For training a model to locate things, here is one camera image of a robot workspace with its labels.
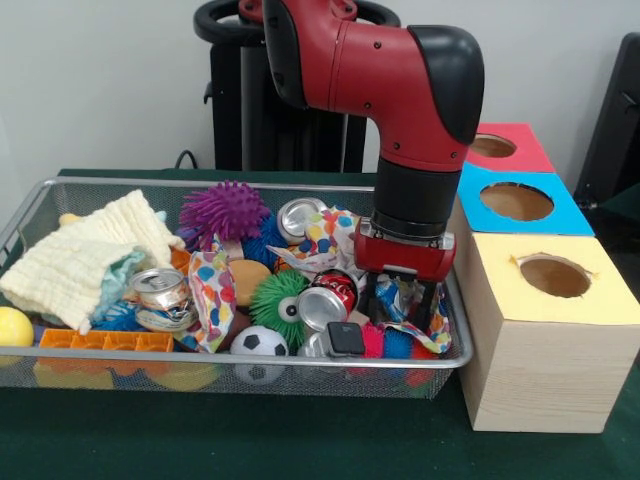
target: metal mesh basket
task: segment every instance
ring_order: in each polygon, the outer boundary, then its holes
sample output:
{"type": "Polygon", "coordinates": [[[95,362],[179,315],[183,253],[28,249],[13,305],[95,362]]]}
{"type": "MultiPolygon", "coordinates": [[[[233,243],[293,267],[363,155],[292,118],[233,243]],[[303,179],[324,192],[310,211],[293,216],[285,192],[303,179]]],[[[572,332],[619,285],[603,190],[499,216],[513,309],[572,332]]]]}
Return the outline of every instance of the metal mesh basket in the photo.
{"type": "MultiPolygon", "coordinates": [[[[0,267],[58,228],[67,212],[87,215],[140,188],[177,228],[183,197],[209,182],[56,178],[38,185],[0,233],[0,267]]],[[[360,215],[373,209],[368,187],[252,184],[267,206],[316,196],[360,215]]],[[[230,354],[138,353],[76,349],[0,348],[0,385],[210,393],[268,393],[433,398],[454,368],[472,355],[471,338],[453,273],[445,282],[452,345],[437,360],[258,357],[230,354]]]]}

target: purple spiky ball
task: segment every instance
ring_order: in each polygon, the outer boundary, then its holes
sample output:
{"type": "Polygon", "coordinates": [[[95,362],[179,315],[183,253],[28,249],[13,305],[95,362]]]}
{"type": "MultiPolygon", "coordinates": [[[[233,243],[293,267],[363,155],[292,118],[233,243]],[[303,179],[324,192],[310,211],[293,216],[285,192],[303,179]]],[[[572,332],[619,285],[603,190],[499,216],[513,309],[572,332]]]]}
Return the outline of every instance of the purple spiky ball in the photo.
{"type": "Polygon", "coordinates": [[[202,250],[210,248],[216,233],[221,240],[260,236],[262,218],[269,215],[258,191],[246,183],[226,180],[204,192],[191,193],[185,200],[180,226],[192,230],[191,240],[202,250]]]}

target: colorful crumpled paper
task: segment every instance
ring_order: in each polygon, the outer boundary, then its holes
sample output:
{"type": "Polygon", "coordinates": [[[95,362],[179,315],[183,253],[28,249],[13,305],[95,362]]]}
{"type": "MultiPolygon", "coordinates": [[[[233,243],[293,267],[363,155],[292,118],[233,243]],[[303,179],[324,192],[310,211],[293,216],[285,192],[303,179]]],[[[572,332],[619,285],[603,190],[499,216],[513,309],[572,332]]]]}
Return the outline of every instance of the colorful crumpled paper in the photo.
{"type": "Polygon", "coordinates": [[[417,282],[407,283],[401,280],[389,280],[388,276],[380,275],[382,281],[376,288],[376,296],[381,301],[385,312],[390,318],[384,322],[385,328],[393,328],[408,333],[419,341],[426,349],[433,353],[445,353],[451,346],[451,327],[442,285],[438,285],[433,305],[431,322],[426,332],[407,321],[412,309],[422,301],[424,287],[417,282]]]}
{"type": "Polygon", "coordinates": [[[174,338],[194,350],[214,353],[229,333],[236,311],[235,280],[217,236],[210,252],[191,255],[188,279],[199,321],[174,338]]]}
{"type": "Polygon", "coordinates": [[[364,272],[355,266],[354,240],[359,216],[342,207],[311,215],[305,227],[306,240],[293,249],[267,247],[308,278],[339,268],[356,278],[364,272]]]}

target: white towel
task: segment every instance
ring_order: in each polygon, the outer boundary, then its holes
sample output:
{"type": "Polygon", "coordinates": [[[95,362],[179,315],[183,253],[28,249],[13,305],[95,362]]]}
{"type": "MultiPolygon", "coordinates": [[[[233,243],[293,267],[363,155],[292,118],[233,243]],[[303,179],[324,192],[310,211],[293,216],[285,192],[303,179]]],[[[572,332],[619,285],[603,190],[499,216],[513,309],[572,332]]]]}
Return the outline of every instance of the white towel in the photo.
{"type": "Polygon", "coordinates": [[[0,290],[21,310],[55,315],[84,333],[110,265],[139,250],[145,268],[170,267],[170,246],[184,242],[135,190],[43,238],[0,278],[0,290]]]}

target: green table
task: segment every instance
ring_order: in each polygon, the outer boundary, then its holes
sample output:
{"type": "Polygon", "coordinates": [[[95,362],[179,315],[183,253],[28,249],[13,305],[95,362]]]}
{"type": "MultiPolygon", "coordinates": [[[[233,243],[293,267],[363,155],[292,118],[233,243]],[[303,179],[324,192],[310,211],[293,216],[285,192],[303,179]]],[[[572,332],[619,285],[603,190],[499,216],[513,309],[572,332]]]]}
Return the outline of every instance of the green table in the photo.
{"type": "MultiPolygon", "coordinates": [[[[219,180],[215,171],[61,172],[219,180]]],[[[371,184],[371,175],[248,181],[371,184]]],[[[434,401],[1,389],[0,478],[640,478],[640,370],[602,435],[478,433],[434,401]]]]}

